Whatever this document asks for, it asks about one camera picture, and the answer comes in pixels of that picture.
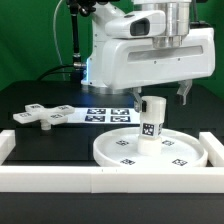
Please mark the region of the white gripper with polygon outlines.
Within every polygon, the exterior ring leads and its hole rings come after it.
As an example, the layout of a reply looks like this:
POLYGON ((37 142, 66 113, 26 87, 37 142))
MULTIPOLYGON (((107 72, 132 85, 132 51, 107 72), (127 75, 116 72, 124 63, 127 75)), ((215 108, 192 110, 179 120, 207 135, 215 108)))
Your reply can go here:
POLYGON ((185 105, 191 79, 211 76, 214 69, 212 28, 192 29, 176 48, 155 49, 151 39, 111 39, 102 53, 103 83, 111 89, 134 87, 136 112, 143 108, 140 87, 180 81, 177 95, 185 105))

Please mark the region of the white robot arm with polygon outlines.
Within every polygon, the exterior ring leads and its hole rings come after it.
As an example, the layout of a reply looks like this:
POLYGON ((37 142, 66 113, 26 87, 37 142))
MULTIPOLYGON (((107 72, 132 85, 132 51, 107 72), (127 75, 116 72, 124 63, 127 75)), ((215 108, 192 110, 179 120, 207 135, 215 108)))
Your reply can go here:
POLYGON ((134 108, 146 110, 143 86, 178 82, 186 97, 195 78, 215 69, 214 29, 189 19, 192 0, 132 0, 124 13, 97 2, 92 16, 93 50, 82 85, 100 93, 129 90, 134 108))

